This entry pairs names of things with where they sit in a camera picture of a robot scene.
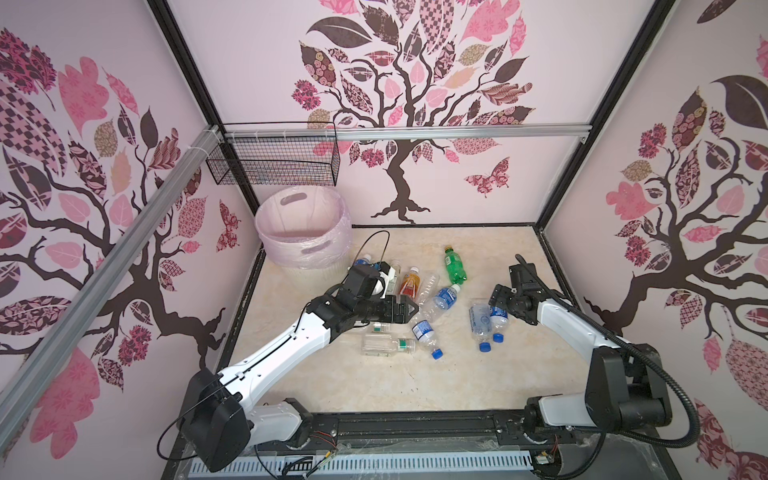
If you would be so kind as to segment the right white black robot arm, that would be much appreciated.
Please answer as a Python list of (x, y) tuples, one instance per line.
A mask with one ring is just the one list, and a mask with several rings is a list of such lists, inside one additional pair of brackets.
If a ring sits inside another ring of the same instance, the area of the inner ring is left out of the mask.
[(647, 427), (666, 426), (672, 418), (667, 382), (658, 373), (658, 352), (647, 344), (630, 345), (593, 325), (541, 282), (533, 264), (521, 261), (509, 267), (509, 274), (510, 285), (496, 285), (489, 305), (529, 325), (546, 326), (589, 363), (582, 393), (527, 400), (524, 432), (539, 441), (550, 430), (573, 428), (677, 447), (675, 440), (641, 432)]

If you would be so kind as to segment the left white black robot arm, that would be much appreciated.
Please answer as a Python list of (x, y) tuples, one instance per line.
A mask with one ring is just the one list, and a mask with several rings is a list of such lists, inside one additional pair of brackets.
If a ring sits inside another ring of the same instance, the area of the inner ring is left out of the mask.
[(260, 400), (303, 360), (356, 325), (408, 323), (419, 307), (410, 297), (387, 294), (390, 271), (387, 264), (351, 267), (257, 352), (217, 373), (202, 368), (191, 377), (173, 424), (209, 471), (223, 470), (249, 447), (307, 441), (312, 416), (300, 403), (286, 399), (263, 406)]

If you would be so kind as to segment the dark green bottle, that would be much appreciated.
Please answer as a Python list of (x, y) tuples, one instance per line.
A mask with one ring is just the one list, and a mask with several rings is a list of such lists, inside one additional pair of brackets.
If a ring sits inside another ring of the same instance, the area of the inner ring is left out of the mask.
[(467, 273), (461, 256), (452, 246), (446, 246), (444, 253), (444, 263), (450, 282), (463, 285), (467, 281)]

